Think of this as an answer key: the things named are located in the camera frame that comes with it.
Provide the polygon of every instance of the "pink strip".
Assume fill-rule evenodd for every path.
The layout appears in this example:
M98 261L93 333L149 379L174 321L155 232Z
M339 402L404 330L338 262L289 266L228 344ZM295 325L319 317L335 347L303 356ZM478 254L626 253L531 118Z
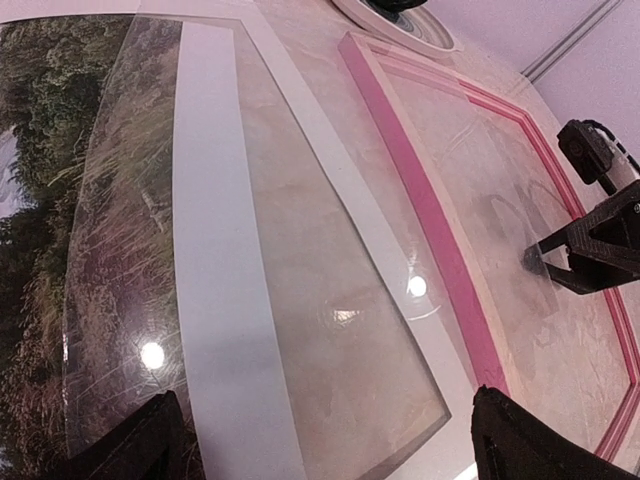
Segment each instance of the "pink strip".
M496 351L480 299L449 222L427 178L420 158L406 135L395 109L360 51L347 36L340 52L387 144L398 173L429 241L455 311L478 382L508 393L504 370Z

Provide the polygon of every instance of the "transparent plastic sheet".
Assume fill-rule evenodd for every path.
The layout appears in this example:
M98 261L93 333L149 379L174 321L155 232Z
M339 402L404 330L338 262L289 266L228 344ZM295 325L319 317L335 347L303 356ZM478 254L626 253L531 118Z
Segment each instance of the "transparent plastic sheet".
M184 14L211 16L194 6L197 3L185 6ZM473 384L473 366L447 286L387 147L338 52L353 25L324 0L256 3L390 225L405 257L406 286L415 277L426 280L429 308L422 303L425 297L407 295L414 308L409 317L425 315L427 322L442 322L465 369L465 381ZM169 13L162 4L156 13ZM154 2L145 2L141 11L154 8ZM429 460L419 452L437 441L453 417L432 366L424 361L428 352L414 341L424 319L407 322L397 311L366 239L352 224L349 205L334 191L305 138L309 129L297 125L300 120L269 72L260 51L263 45L231 17L198 22L233 30L261 255L305 474L394 478L393 472L402 475L402 466L412 459L412 465L422 462L428 471ZM180 343L184 319L178 318L173 272L167 268L173 255L169 104L175 95L176 25L166 18L134 19L105 88L86 160L65 301L65 409L71 453L91 445L166 388L178 391L193 432ZM464 52L441 63L525 107L553 146L559 125L533 87L471 42L464 43ZM156 48L167 50L157 57ZM512 122L478 110L458 87L446 94L398 76L389 79L440 169L464 231L469 238L477 237L472 246L500 313L496 328L508 347L507 380L520 386L513 388L512 393L520 392L514 398L570 440L594 450L628 379L623 378L602 300L590 304L587 316L593 321L588 321L582 302L547 279L522 276L518 253L568 220L535 152ZM585 208L591 208L600 193L583 186L558 156ZM470 168L472 158L477 160ZM639 297L633 286L622 293L625 302L631 302L630 311L636 311L632 302ZM432 307L438 308L437 315ZM154 359L158 362L155 347L147 347L143 357L150 344L162 348L160 368L148 366ZM633 432L615 458L629 469L638 455L633 442L638 434ZM249 434L238 432L238 437L243 435ZM194 441L185 451L189 478L202 474ZM205 441L208 448L215 445L212 438Z

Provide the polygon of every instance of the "pink frame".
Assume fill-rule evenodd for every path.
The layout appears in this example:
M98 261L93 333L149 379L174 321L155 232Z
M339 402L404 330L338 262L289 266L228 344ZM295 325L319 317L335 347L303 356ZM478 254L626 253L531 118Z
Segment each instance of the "pink frame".
M445 214L438 189L434 188L433 181L423 169L420 161L423 147L385 71L454 95L462 91L472 104L516 122L539 155L571 217L584 215L584 207L553 148L526 110L451 69L362 34L348 33L339 48L389 149L429 241L458 318L476 379L481 385L495 386L508 392L504 369L487 322L486 307L483 308L481 294L456 241L456 226ZM611 461L620 449L640 404L640 351L620 292L613 289L604 295L629 374L629 388L595 452Z

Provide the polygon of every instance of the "white frame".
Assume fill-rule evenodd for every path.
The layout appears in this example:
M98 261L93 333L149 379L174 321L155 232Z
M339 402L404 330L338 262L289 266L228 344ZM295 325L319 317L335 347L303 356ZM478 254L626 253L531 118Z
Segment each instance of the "white frame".
M414 316L415 306L413 301L409 302L407 291L409 280L407 259L376 200L349 157L345 146L285 47L252 1L237 0L235 5L216 5L213 4L213 1L215 0L188 0L178 6L174 0L146 1L143 5L139 5L138 2L133 0L29 0L28 2L2 0L0 1L0 23L64 15L124 13L240 20L273 75L325 174L351 215L376 268L380 272L400 312L405 319L410 320ZM197 175L197 171L193 170L192 174ZM207 203L205 198L202 199L202 202L201 205ZM198 238L202 237L202 226L196 231L176 231L176 235L177 243L180 242L178 240L179 235L182 235L181 239L183 241L183 248L178 250L176 247L176 270L178 271L183 262L185 265L194 265L192 252L197 251L197 249L190 248L189 245L184 243L184 240L190 239L189 241L197 243ZM203 264L202 261L200 261L199 266L200 272L206 269L206 264ZM183 298L183 295L181 295L180 285L178 285L179 305L187 304L188 301L190 300ZM469 472L473 471L474 466L470 423L475 386L471 384L466 375L460 357L439 318L437 308L433 308L429 304L424 304L423 307L425 312L431 312L431 314L424 315L416 321L409 321L408 325L431 368L435 381L451 413L451 418L422 448L388 478L396 480L409 478L452 480L460 475L464 475L465 478L473 478L473 476L469 476ZM187 321L186 318L186 316L182 317L181 315L181 325ZM237 321L237 319L229 318L229 321L233 322ZM189 372L189 369L190 366L187 362L187 372ZM256 394L255 400L260 400L258 394ZM195 409L195 404L203 402L204 405L208 400L192 396L191 402ZM233 402L233 399L227 399L227 402ZM200 439L207 438L205 432L202 432L198 427L197 429ZM244 435L249 439L249 435L252 432L239 431L238 434ZM267 447L268 435L266 437L265 448ZM216 441L224 442L226 440L218 437ZM214 454L214 450L218 446L202 445L201 440L203 457L207 457L209 446L212 448L211 454ZM247 463L261 460L263 459L260 456L246 452L246 455L238 461ZM214 472L209 468L207 471L209 474ZM224 480L230 478L240 479L242 477L229 474L225 476ZM296 475L291 478L304 477Z

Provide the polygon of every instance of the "green foliage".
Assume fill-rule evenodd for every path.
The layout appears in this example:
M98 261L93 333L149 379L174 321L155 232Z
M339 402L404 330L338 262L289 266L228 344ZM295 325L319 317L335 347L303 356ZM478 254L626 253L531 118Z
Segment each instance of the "green foliage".
M12 129L27 207L0 219L0 477L64 456L62 312L79 177L103 85L131 24L62 17L0 31L0 133Z

